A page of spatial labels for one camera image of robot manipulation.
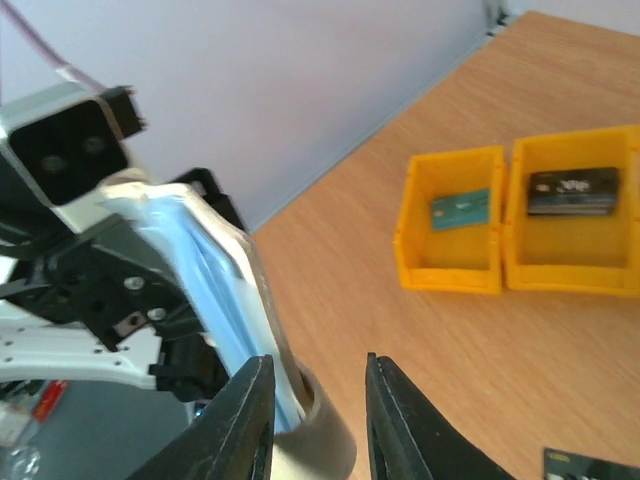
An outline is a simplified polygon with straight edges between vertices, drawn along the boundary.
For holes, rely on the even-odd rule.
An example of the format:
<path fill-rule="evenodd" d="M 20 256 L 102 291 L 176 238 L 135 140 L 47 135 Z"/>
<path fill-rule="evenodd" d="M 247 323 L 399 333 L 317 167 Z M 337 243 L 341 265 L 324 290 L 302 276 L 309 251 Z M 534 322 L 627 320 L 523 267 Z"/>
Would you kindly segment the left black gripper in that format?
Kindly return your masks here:
<path fill-rule="evenodd" d="M 9 219 L 9 378 L 204 400 L 228 375 L 168 264 L 109 215 L 79 234 Z"/>

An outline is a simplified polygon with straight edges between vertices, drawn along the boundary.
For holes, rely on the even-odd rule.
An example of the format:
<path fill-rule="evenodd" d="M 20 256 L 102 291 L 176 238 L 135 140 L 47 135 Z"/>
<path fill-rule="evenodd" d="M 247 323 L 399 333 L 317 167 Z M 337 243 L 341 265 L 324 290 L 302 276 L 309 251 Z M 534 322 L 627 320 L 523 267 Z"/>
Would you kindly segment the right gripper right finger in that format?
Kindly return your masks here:
<path fill-rule="evenodd" d="M 373 479 L 512 477 L 456 430 L 390 357 L 367 355 L 365 387 Z"/>

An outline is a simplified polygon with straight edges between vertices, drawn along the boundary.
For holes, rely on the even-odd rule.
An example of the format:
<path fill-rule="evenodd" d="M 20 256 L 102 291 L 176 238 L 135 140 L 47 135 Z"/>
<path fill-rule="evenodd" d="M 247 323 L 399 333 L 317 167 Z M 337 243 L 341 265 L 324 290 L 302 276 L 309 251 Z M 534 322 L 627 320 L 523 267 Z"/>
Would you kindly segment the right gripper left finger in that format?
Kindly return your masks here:
<path fill-rule="evenodd" d="M 273 359 L 254 356 L 176 439 L 130 480 L 268 479 L 275 424 Z"/>

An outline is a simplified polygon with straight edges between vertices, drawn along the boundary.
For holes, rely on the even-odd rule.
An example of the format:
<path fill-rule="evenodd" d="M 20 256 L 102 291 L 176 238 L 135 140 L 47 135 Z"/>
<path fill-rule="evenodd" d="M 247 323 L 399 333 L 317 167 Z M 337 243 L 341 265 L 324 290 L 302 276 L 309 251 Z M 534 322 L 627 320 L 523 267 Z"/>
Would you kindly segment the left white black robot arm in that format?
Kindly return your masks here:
<path fill-rule="evenodd" d="M 228 373 L 168 261 L 97 187 L 1 210 L 1 378 L 114 382 L 209 400 Z"/>

